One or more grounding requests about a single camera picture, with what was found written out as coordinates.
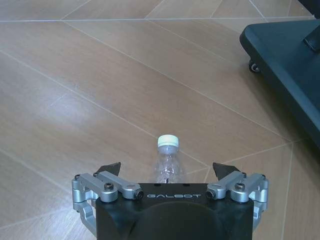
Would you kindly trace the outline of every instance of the floor tile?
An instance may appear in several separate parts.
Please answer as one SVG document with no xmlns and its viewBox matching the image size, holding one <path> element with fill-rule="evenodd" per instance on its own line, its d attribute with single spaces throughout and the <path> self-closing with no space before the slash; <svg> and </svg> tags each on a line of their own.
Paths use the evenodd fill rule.
<svg viewBox="0 0 320 240">
<path fill-rule="evenodd" d="M 295 143 L 284 240 L 317 240 L 320 226 L 320 151 L 310 141 Z"/>
<path fill-rule="evenodd" d="M 262 214 L 261 222 L 253 234 L 254 240 L 281 239 L 291 156 L 292 146 L 289 144 L 226 163 L 248 175 L 259 173 L 269 179 L 268 210 Z M 206 182 L 216 181 L 211 169 Z"/>
<path fill-rule="evenodd" d="M 76 85 L 77 92 L 153 136 L 177 135 L 181 150 L 205 163 L 224 162 L 285 142 L 63 23 L 10 23 L 0 29 L 5 36 L 1 47 L 9 54 L 64 85 Z"/>
<path fill-rule="evenodd" d="M 311 16 L 311 13 L 303 6 L 298 0 L 292 0 L 290 9 L 289 9 L 289 16 L 296 17 L 296 16 Z"/>
<path fill-rule="evenodd" d="M 266 20 L 272 22 L 289 22 L 289 21 L 307 21 L 314 20 L 314 16 L 296 16 L 296 17 L 267 17 Z"/>
<path fill-rule="evenodd" d="M 265 17 L 286 17 L 291 0 L 252 0 Z"/>
<path fill-rule="evenodd" d="M 238 33 L 211 19 L 153 22 L 162 27 L 148 21 L 69 23 L 285 138 L 300 138 L 286 108 L 263 79 L 248 70 L 249 57 Z M 220 56 L 233 59 L 233 64 Z"/>
<path fill-rule="evenodd" d="M 206 175 L 207 175 L 208 169 L 202 169 L 200 171 L 192 172 L 187 175 L 186 182 L 187 183 L 195 183 L 195 184 L 201 184 L 204 183 Z"/>
<path fill-rule="evenodd" d="M 147 18 L 210 18 L 220 2 L 221 0 L 164 0 Z"/>
<path fill-rule="evenodd" d="M 75 174 L 115 162 L 122 163 L 121 177 L 146 182 L 157 159 L 156 138 L 74 95 L 26 127 L 6 129 L 11 144 L 2 141 L 3 148 L 66 189 Z M 205 167 L 184 154 L 180 158 L 187 172 Z"/>
<path fill-rule="evenodd" d="M 215 20 L 153 20 L 152 22 L 226 60 L 239 62 L 247 58 L 246 52 L 238 41 L 239 33 Z"/>
<path fill-rule="evenodd" d="M 263 18 L 238 18 L 238 19 L 215 18 L 214 21 L 240 34 L 243 32 L 246 26 L 250 24 L 262 24 L 267 22 Z"/>
<path fill-rule="evenodd" d="M 222 0 L 213 14 L 214 18 L 261 18 L 249 0 Z"/>
<path fill-rule="evenodd" d="M 147 180 L 157 158 L 155 137 L 2 53 L 0 60 L 2 149 L 67 189 L 73 175 L 119 161 L 123 177 Z M 206 167 L 180 158 L 187 173 Z"/>
<path fill-rule="evenodd" d="M 0 3 L 0 20 L 59 20 L 87 0 L 10 0 Z"/>
<path fill-rule="evenodd" d="M 80 219 L 80 215 L 74 210 L 64 210 L 34 218 L 0 229 L 0 240 L 64 240 L 78 218 Z"/>
<path fill-rule="evenodd" d="M 65 235 L 64 240 L 97 240 L 97 238 L 81 222 L 79 213 L 76 213 L 76 211 L 73 210 L 70 214 L 73 216 L 74 226 L 69 233 Z"/>
<path fill-rule="evenodd" d="M 91 0 L 69 14 L 66 20 L 143 19 L 162 0 Z"/>
<path fill-rule="evenodd" d="M 1 151 L 0 176 L 0 227 L 67 208 L 72 202 L 70 194 Z"/>
</svg>

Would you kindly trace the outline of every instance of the clear plastic bottle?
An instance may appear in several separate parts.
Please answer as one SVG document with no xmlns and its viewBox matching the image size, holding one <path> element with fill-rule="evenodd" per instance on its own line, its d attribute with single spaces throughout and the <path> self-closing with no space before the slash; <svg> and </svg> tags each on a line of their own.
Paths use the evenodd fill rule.
<svg viewBox="0 0 320 240">
<path fill-rule="evenodd" d="M 183 183 L 185 171 L 179 158 L 179 139 L 174 135 L 162 135 L 158 139 L 158 158 L 153 179 L 159 184 Z"/>
</svg>

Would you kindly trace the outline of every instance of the bolt head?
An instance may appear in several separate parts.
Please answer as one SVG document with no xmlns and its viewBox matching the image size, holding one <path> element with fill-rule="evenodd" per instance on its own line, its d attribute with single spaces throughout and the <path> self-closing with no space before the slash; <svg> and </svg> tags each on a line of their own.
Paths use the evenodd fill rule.
<svg viewBox="0 0 320 240">
<path fill-rule="evenodd" d="M 242 182 L 238 182 L 238 183 L 236 183 L 235 185 L 234 185 L 234 188 L 236 189 L 236 190 L 239 190 L 239 191 L 243 191 L 243 190 L 245 190 L 245 185 L 242 183 Z"/>
<path fill-rule="evenodd" d="M 135 194 L 135 199 L 140 200 L 144 197 L 144 192 L 143 191 L 137 191 Z"/>
<path fill-rule="evenodd" d="M 112 182 L 107 182 L 104 184 L 104 190 L 112 190 L 114 189 L 114 184 Z"/>
<path fill-rule="evenodd" d="M 216 193 L 215 193 L 215 192 L 212 192 L 212 191 L 206 191 L 205 196 L 206 196 L 208 199 L 214 199 L 214 198 L 216 197 Z"/>
</svg>

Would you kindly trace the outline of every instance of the white bottle cap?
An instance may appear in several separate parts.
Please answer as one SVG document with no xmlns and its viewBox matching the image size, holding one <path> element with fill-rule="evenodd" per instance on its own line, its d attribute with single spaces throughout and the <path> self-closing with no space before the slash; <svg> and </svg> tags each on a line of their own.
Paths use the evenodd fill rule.
<svg viewBox="0 0 320 240">
<path fill-rule="evenodd" d="M 158 148 L 161 146 L 175 146 L 179 147 L 179 139 L 170 134 L 162 135 L 158 138 Z"/>
</svg>

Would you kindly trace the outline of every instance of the silver gripper arm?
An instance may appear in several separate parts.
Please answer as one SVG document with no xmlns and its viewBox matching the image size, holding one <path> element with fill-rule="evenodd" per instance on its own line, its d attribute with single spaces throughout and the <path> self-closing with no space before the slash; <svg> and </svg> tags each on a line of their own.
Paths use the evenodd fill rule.
<svg viewBox="0 0 320 240">
<path fill-rule="evenodd" d="M 111 203 L 118 199 L 118 191 L 125 199 L 138 200 L 144 196 L 138 183 L 129 182 L 108 171 L 78 174 L 71 182 L 73 209 L 80 213 L 82 223 L 97 236 L 96 218 L 92 206 L 96 200 Z"/>
<path fill-rule="evenodd" d="M 232 200 L 246 203 L 249 199 L 254 202 L 253 230 L 258 226 L 262 212 L 268 208 L 269 181 L 266 176 L 254 173 L 247 175 L 240 171 L 233 171 L 216 183 L 207 185 L 206 195 L 213 200 L 224 199 L 230 191 Z"/>
</svg>

